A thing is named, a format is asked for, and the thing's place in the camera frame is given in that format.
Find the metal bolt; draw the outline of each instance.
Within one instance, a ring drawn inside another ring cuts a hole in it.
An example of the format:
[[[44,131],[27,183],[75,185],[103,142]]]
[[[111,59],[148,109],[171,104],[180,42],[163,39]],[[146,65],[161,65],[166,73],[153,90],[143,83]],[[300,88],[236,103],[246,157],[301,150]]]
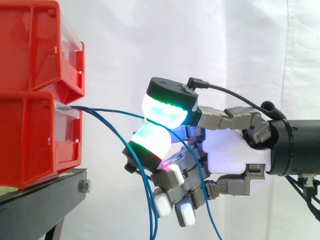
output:
[[[91,189],[91,181],[88,179],[80,180],[78,190],[79,193],[87,194]]]

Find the red storage bin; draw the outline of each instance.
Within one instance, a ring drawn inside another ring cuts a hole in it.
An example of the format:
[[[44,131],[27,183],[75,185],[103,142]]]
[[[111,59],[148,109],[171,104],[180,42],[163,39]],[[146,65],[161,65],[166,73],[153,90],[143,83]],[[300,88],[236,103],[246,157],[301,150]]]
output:
[[[85,95],[85,46],[54,0],[0,1],[0,91],[45,91],[64,104]]]
[[[81,163],[82,113],[48,92],[0,91],[0,186],[23,189]]]

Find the green led light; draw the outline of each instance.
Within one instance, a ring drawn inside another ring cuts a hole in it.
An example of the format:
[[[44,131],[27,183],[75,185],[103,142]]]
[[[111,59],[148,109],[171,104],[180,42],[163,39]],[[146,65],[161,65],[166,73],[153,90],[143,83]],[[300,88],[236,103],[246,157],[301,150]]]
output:
[[[160,159],[164,158],[171,146],[169,132],[161,126],[148,123],[141,127],[131,138],[131,141],[148,149]]]
[[[169,129],[179,127],[188,115],[188,112],[181,107],[157,101],[147,94],[142,102],[142,111],[148,119],[162,124]]]

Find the white backdrop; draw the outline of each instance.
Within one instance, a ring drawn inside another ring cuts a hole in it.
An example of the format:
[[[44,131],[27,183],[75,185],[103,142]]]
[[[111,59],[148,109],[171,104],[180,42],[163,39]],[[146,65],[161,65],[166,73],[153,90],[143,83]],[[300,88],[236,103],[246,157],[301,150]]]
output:
[[[60,0],[65,18],[85,42],[86,95],[78,104],[142,114],[151,77],[186,83],[196,77],[260,104],[271,100],[289,119],[320,119],[320,6],[317,0]],[[244,105],[214,90],[199,103]],[[142,123],[107,119],[129,140]],[[83,120],[83,168],[91,192],[65,219],[62,240],[149,237],[141,178],[124,170],[124,146],[91,116]],[[319,239],[319,223],[284,178],[266,176],[246,197],[210,202],[225,240]],[[158,240],[218,239],[206,208],[196,224],[159,220]]]

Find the blue wire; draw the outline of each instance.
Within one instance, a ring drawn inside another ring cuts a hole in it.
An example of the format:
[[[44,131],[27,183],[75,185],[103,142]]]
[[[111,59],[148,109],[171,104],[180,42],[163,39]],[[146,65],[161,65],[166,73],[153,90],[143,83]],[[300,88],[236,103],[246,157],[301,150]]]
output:
[[[100,112],[124,114],[124,115],[132,116],[132,117],[135,117],[135,118],[139,118],[139,119],[144,119],[145,118],[143,116],[140,116],[140,115],[137,115],[137,114],[134,114],[134,113],[130,113],[130,112],[126,112],[126,111],[104,109],[104,108],[92,108],[92,109],[94,111],[100,111]],[[212,226],[213,226],[213,228],[214,228],[214,230],[216,232],[216,235],[218,236],[218,238],[220,240],[222,240],[222,238],[221,238],[221,236],[219,234],[219,231],[218,231],[218,229],[216,227],[215,221],[214,221],[214,219],[213,219],[213,217],[211,215],[204,176],[202,174],[201,165],[200,165],[200,163],[198,161],[198,158],[195,155],[194,151],[185,143],[185,141],[181,137],[179,137],[174,131],[172,131],[168,127],[166,127],[166,126],[164,126],[162,124],[159,124],[159,123],[157,123],[155,121],[152,121],[150,119],[147,119],[147,121],[150,122],[150,123],[153,123],[155,125],[161,126],[161,127],[165,128],[167,131],[169,131],[170,133],[172,133],[177,139],[180,140],[180,142],[185,146],[185,148],[192,154],[192,156],[193,156],[193,158],[194,158],[194,160],[196,162],[196,166],[198,167],[198,170],[199,170],[199,175],[200,175],[200,179],[201,179],[201,185],[202,185],[202,189],[203,189],[203,195],[204,195],[204,199],[205,199],[206,209],[207,209],[210,221],[211,221]]]
[[[158,231],[158,214],[157,214],[157,209],[155,207],[156,206],[155,199],[154,199],[150,184],[148,182],[146,173],[145,173],[143,166],[140,163],[136,153],[133,151],[131,146],[124,140],[124,138],[118,133],[118,131],[104,117],[102,117],[95,110],[88,108],[88,107],[75,107],[75,108],[80,109],[88,114],[93,115],[94,117],[99,119],[102,123],[104,123],[115,135],[117,135],[117,137],[123,142],[125,147],[129,150],[129,152],[133,156],[133,159],[141,172],[141,176],[142,176],[142,180],[143,180],[143,184],[144,184],[144,189],[145,189],[145,193],[146,193],[146,197],[147,197],[148,209],[149,209],[149,221],[150,221],[150,239],[155,240],[156,236],[157,236],[157,231]],[[152,207],[153,207],[154,219],[155,219],[154,233],[153,233],[153,218],[152,218],[152,209],[151,209],[150,198],[152,201]]]

